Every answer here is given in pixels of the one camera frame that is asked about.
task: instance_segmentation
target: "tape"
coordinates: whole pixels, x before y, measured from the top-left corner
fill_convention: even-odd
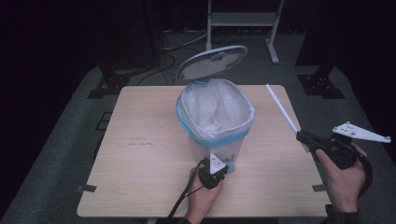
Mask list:
[[[92,186],[92,185],[78,186],[76,191],[80,193],[82,193],[83,191],[95,192],[96,186]]]
[[[319,192],[319,191],[326,191],[327,187],[325,185],[313,185],[312,189],[314,189],[314,192]]]

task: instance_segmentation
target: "vr controller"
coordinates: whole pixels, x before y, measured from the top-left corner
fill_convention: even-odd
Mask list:
[[[339,133],[332,133],[330,138],[323,138],[300,130],[297,132],[296,139],[308,146],[315,161],[320,162],[315,152],[322,149],[341,170],[351,167],[360,155],[359,151],[351,145],[352,138]]]
[[[215,188],[227,174],[229,168],[228,165],[222,162],[213,153],[210,153],[210,159],[204,158],[201,163],[204,167],[201,167],[198,170],[199,179],[205,188]]]

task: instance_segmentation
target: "wooden table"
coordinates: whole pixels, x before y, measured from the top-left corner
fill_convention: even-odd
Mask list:
[[[312,157],[295,140],[265,86],[239,86],[254,104],[256,117],[235,171],[209,217],[326,216],[329,203]],[[81,217],[167,217],[197,162],[176,114],[184,87],[125,87],[78,206]],[[289,97],[272,86],[298,125]],[[187,211],[187,199],[175,217]]]

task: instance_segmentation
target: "white trash can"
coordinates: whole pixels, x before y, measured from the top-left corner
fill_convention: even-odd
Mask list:
[[[231,81],[208,77],[231,69],[247,52],[243,46],[212,49],[188,59],[177,72],[180,80],[195,80],[178,96],[176,111],[197,161],[211,152],[222,161],[238,157],[254,106]]]

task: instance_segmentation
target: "white tracking plate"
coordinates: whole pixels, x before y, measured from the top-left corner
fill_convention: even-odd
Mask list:
[[[360,128],[358,126],[355,126],[349,122],[333,128],[332,131],[335,133],[339,133],[339,134],[351,137],[351,138],[370,140],[370,141],[376,141],[376,142],[384,142],[384,143],[390,142],[389,136],[384,137],[379,134],[369,132],[369,131],[364,130],[363,128]]]
[[[210,153],[210,174],[215,174],[217,171],[225,167],[225,163],[222,162],[215,154]]]

